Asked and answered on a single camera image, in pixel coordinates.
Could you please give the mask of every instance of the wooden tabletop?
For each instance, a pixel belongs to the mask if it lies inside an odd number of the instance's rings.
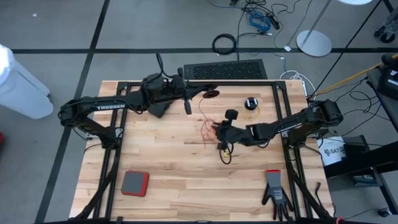
[[[99,96],[115,95],[117,83],[103,81]],[[286,80],[286,84],[292,113],[307,107],[301,81]],[[218,97],[204,99],[200,103],[200,109],[207,118],[221,121],[227,109],[236,109],[239,116],[233,125],[240,128],[277,120],[270,86],[219,86],[218,90],[221,92]],[[282,94],[279,93],[284,112]],[[245,99],[250,96],[259,100],[260,113],[255,119],[251,118],[258,111],[249,113],[243,108]],[[137,115],[133,111],[128,112],[112,220],[123,216],[124,220],[146,221],[272,221],[272,202],[268,201],[265,206],[261,204],[267,183],[264,171],[267,169],[282,170],[283,188],[292,198],[280,136],[277,135],[265,149],[235,144],[232,163],[224,165],[216,149],[216,140],[203,143],[201,128],[205,118],[198,107],[201,99],[198,95],[191,101],[192,115],[185,114],[182,100],[174,102],[161,119],[149,113]],[[98,111],[94,119],[103,126],[109,126],[111,113]],[[94,139],[88,141],[87,146],[98,143],[99,140]],[[309,139],[307,145],[317,149],[315,140]],[[306,148],[300,151],[309,191],[315,195],[317,182],[322,183],[320,200],[333,214],[320,156]],[[103,156],[104,149],[100,146],[85,153],[71,217],[79,214],[96,192]],[[127,170],[150,174],[145,197],[121,193]],[[305,217],[302,194],[298,187],[296,189],[301,216]],[[101,217],[104,216],[107,195],[106,192],[103,197]]]

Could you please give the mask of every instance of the white bucket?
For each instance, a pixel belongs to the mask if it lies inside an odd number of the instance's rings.
[[[0,105],[32,119],[50,115],[54,108],[47,94],[28,81],[14,65],[12,52],[0,45]]]

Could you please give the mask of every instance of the orange wire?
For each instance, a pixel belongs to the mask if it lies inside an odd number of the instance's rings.
[[[213,125],[213,123],[215,123],[215,121],[211,118],[207,118],[206,115],[204,114],[204,112],[200,108],[200,103],[202,100],[204,100],[204,98],[202,98],[199,101],[198,107],[199,107],[200,113],[205,118],[205,122],[203,122],[203,125],[200,128],[200,133],[201,133],[201,136],[203,139],[203,144],[206,147],[206,141],[212,141],[216,138],[216,130],[214,130],[214,128],[212,127],[212,125]]]

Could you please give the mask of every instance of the white container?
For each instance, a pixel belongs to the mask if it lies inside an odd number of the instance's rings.
[[[0,105],[32,119],[54,110],[49,89],[14,60],[10,49],[0,45]]]

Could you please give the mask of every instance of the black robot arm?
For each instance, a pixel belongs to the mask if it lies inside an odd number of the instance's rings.
[[[343,116],[335,102],[330,100],[316,101],[311,107],[273,123],[246,125],[245,129],[232,126],[232,120],[238,117],[235,110],[227,110],[228,120],[215,123],[213,128],[219,140],[218,149],[226,149],[228,143],[239,143],[245,146],[261,146],[267,144],[278,133],[288,132],[288,140],[297,142],[308,134],[322,127],[337,126]]]
[[[104,127],[87,117],[94,111],[127,108],[137,114],[147,111],[152,105],[170,103],[175,100],[185,100],[185,111],[191,114],[189,100],[202,91],[205,98],[212,98],[219,94],[214,90],[216,85],[198,85],[187,83],[182,74],[166,79],[156,73],[144,78],[141,87],[127,96],[83,97],[71,100],[61,107],[58,117],[61,125],[94,134],[101,139],[102,147],[114,149],[119,144],[116,132],[112,127]]]

